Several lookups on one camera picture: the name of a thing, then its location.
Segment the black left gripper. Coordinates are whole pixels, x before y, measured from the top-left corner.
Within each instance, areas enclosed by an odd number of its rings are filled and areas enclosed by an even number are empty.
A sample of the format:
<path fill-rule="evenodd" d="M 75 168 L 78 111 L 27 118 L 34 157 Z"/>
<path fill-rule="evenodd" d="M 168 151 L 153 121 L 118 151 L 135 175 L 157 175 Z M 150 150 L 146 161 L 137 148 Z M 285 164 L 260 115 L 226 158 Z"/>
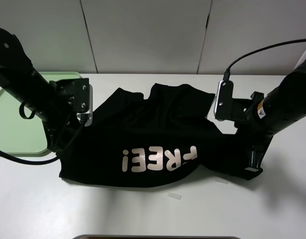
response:
<path fill-rule="evenodd" d="M 47 148 L 57 156 L 64 153 L 76 133 L 76 113 L 53 110 L 48 121 L 43 121 Z"/>

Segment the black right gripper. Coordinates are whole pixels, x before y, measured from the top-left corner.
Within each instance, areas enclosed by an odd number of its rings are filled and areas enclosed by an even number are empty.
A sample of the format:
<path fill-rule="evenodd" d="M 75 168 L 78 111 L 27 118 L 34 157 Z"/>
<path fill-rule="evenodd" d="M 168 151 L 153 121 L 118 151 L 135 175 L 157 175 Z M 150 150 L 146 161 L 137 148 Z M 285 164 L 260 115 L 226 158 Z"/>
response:
<path fill-rule="evenodd" d="M 236 134 L 246 143 L 247 147 L 248 166 L 245 167 L 246 179 L 253 179 L 263 172 L 261 163 L 275 130 L 255 119 L 238 121 L 236 128 Z"/>

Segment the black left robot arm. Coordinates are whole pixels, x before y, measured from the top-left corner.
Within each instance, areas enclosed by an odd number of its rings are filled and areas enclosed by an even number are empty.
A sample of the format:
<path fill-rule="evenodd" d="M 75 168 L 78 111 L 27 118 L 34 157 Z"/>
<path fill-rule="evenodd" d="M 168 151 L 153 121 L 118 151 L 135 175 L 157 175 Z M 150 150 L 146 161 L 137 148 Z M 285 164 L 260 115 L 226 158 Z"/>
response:
<path fill-rule="evenodd" d="M 0 86 L 20 102 L 19 114 L 25 120 L 39 117 L 47 147 L 60 153 L 67 140 L 61 140 L 72 110 L 56 92 L 56 84 L 46 81 L 33 67 L 18 38 L 0 28 Z"/>

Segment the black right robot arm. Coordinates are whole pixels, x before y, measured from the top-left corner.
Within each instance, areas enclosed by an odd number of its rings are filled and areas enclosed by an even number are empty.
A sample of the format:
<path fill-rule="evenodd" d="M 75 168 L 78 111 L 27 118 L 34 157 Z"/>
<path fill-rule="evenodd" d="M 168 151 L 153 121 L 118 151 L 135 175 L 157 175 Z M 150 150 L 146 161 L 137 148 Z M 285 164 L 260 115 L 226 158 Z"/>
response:
<path fill-rule="evenodd" d="M 261 163 L 274 135 L 306 116 L 306 60 L 246 113 L 237 135 L 245 142 L 248 160 L 236 173 L 251 180 L 262 173 Z"/>

